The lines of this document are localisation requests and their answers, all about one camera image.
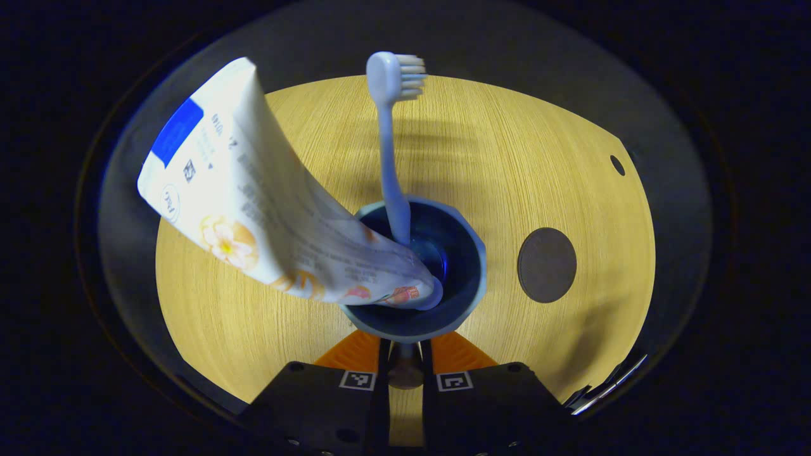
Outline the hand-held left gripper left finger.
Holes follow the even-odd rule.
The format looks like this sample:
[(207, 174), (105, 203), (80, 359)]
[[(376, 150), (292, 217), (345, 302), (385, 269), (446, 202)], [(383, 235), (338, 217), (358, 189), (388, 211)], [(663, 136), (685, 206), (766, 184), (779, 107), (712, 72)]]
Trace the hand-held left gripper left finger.
[(292, 361), (240, 413), (256, 436), (299, 456), (385, 456), (389, 342), (355, 330), (312, 364)]

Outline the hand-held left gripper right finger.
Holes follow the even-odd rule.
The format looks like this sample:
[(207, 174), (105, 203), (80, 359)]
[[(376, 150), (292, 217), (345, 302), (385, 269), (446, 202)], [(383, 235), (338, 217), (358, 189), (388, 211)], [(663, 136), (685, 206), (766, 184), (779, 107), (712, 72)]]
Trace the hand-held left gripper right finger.
[(455, 332), (422, 356), (426, 456), (576, 456), (576, 418), (526, 364), (495, 364)]

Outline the light blue cup wooden handle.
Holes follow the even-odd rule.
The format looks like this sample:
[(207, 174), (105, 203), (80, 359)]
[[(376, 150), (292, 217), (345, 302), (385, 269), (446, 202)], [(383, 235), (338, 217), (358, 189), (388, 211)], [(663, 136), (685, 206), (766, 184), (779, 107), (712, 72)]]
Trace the light blue cup wooden handle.
[(483, 298), (487, 282), (485, 245), (458, 210), (417, 196), (409, 197), (409, 207), (411, 248), (443, 286), (437, 306), (341, 306), (357, 329), (391, 341), (383, 373), (401, 390), (422, 386), (426, 377), (419, 344), (456, 330)]

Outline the dark round coaster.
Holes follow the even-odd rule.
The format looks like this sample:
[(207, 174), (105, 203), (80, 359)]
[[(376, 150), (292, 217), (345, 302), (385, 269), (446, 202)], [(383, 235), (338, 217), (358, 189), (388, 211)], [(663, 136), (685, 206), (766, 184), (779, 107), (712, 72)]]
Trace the dark round coaster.
[(577, 273), (573, 243), (555, 228), (529, 234), (518, 253), (516, 272), (524, 293), (538, 303), (556, 302), (570, 290)]

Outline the white toothpaste tube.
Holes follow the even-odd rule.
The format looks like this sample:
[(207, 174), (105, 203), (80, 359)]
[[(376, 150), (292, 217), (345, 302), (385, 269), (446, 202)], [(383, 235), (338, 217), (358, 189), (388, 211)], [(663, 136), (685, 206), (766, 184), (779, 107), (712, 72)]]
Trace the white toothpaste tube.
[(181, 104), (137, 187), (200, 248), (278, 291), (416, 310), (442, 298), (411, 249), (363, 225), (302, 164), (249, 58), (226, 64)]

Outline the light blue toothbrush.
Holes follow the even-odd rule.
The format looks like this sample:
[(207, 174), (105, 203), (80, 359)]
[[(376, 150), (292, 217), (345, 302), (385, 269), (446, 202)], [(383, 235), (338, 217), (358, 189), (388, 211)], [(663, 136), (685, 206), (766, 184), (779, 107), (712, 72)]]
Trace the light blue toothbrush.
[(424, 60), (413, 54), (379, 51), (367, 60), (367, 86), (377, 110), (380, 139), (381, 191), (395, 242), (411, 242), (411, 209), (398, 182), (393, 139), (393, 108), (417, 100), (428, 78)]

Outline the dark metal bar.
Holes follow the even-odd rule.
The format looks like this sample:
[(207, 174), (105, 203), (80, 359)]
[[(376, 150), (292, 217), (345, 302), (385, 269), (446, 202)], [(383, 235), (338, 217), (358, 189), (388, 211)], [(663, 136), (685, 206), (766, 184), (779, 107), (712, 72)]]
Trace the dark metal bar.
[(618, 387), (623, 386), (637, 372), (640, 366), (646, 363), (647, 358), (648, 354), (632, 350), (625, 360), (617, 364), (606, 380), (599, 386), (585, 386), (577, 390), (563, 402), (563, 407), (571, 415), (575, 416), (588, 412), (588, 410), (596, 407), (599, 402), (603, 402)]

